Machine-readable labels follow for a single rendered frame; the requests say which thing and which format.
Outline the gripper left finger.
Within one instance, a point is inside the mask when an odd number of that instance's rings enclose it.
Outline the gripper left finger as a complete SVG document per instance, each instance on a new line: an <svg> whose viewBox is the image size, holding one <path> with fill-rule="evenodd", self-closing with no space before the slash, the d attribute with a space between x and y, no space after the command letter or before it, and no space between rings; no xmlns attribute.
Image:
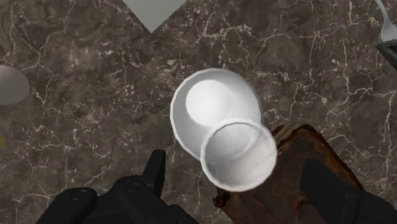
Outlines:
<svg viewBox="0 0 397 224"><path fill-rule="evenodd" d="M153 150L141 175L124 176L98 195L91 188L59 193L36 224L199 224L161 199L166 151Z"/></svg>

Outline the rusty brown block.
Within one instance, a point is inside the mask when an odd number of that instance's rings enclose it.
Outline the rusty brown block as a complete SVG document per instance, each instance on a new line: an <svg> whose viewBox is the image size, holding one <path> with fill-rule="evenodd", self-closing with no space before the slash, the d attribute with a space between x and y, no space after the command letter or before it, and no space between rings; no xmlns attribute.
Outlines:
<svg viewBox="0 0 397 224"><path fill-rule="evenodd" d="M234 224L326 224L300 191L302 168L308 158L320 160L353 187L364 189L324 137L309 124L289 122L272 134L279 152L272 175L246 192L232 193L219 188L212 200Z"/></svg>

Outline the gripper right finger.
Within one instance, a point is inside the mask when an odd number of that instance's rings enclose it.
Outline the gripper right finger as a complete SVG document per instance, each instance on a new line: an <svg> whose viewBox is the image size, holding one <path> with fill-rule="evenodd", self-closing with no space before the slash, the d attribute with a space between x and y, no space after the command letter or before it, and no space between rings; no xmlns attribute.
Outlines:
<svg viewBox="0 0 397 224"><path fill-rule="evenodd" d="M397 224L388 201L342 181L318 160L305 161L300 190L327 224Z"/></svg>

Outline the white translucent cup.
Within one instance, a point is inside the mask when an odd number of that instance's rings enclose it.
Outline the white translucent cup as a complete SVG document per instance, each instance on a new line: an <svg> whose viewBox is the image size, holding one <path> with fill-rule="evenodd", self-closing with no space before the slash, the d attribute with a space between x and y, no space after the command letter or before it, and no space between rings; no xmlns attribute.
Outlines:
<svg viewBox="0 0 397 224"><path fill-rule="evenodd" d="M218 188L245 192L261 185L274 170L277 145L258 122L233 118L217 124L204 138L200 163Z"/></svg>

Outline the white bowl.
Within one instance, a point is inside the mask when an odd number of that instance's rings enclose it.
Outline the white bowl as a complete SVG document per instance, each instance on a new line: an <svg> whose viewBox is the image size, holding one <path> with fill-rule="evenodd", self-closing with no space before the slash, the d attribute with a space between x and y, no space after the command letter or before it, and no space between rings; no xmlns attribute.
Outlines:
<svg viewBox="0 0 397 224"><path fill-rule="evenodd" d="M197 71L174 92L170 104L173 133L182 148L200 158L209 131L225 120L247 118L261 122L261 102L241 75L220 68Z"/></svg>

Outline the grey oval object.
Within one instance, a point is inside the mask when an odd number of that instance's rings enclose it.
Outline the grey oval object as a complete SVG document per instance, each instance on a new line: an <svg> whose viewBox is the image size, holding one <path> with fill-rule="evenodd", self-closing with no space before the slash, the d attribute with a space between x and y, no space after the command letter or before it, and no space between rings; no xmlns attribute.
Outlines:
<svg viewBox="0 0 397 224"><path fill-rule="evenodd" d="M13 67L0 65L0 105L23 100L29 93L28 79Z"/></svg>

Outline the silver fork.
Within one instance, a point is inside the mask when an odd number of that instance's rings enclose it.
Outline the silver fork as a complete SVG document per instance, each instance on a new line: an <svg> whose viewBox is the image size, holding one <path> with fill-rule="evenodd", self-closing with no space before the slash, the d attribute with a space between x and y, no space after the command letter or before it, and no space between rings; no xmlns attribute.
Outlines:
<svg viewBox="0 0 397 224"><path fill-rule="evenodd" d="M387 10L381 0L374 0L377 3L383 16L383 25L380 32L380 39L382 42L397 39L397 26L395 26L389 18Z"/></svg>

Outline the dark grey flat object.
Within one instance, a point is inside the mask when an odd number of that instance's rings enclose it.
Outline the dark grey flat object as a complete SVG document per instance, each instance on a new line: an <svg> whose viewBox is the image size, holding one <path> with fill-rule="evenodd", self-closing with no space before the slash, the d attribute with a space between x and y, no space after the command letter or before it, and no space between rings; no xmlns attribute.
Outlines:
<svg viewBox="0 0 397 224"><path fill-rule="evenodd" d="M375 47L397 71L397 39L381 42Z"/></svg>

